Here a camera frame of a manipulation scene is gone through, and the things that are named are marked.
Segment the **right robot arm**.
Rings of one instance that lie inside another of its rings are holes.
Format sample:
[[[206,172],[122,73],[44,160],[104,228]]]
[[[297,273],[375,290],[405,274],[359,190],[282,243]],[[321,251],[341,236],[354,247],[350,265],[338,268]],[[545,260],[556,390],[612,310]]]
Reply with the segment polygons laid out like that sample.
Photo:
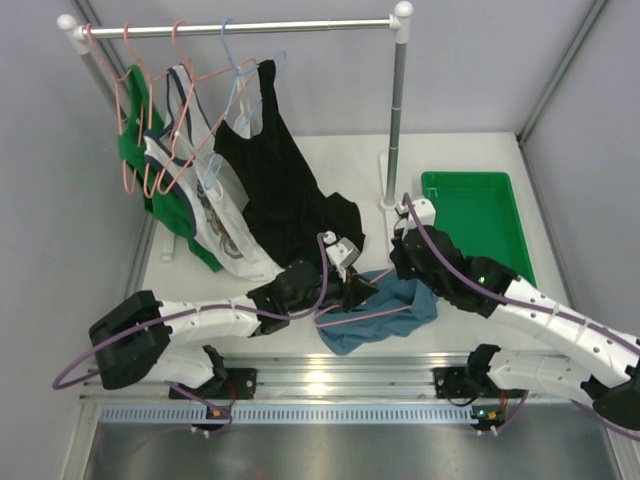
[[[432,226],[403,224],[391,243],[400,278],[418,280],[453,307],[518,329],[559,354],[520,354],[482,344],[466,366],[473,393],[544,393],[588,406],[617,427],[638,430],[638,337],[553,300],[491,258],[464,256]]]

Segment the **blue tank top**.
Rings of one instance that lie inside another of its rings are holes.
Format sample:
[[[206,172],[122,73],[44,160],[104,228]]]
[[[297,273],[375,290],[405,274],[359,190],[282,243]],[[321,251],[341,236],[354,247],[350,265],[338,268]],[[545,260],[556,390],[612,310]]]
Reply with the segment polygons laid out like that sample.
[[[369,271],[364,278],[378,292],[353,310],[325,309],[315,320],[320,339],[336,355],[391,337],[407,337],[438,316],[438,297],[422,282],[401,280],[393,269]]]

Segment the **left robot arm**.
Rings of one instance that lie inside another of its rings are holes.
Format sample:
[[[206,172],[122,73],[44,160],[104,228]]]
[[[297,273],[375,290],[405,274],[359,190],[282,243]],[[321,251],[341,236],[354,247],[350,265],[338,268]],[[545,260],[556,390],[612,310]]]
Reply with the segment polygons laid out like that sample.
[[[150,290],[132,294],[89,329],[102,385],[118,390],[139,382],[172,382],[214,397],[226,373],[215,340],[271,335],[319,307],[351,310],[378,287],[354,268],[321,274],[296,261],[244,296],[202,302],[161,301]]]

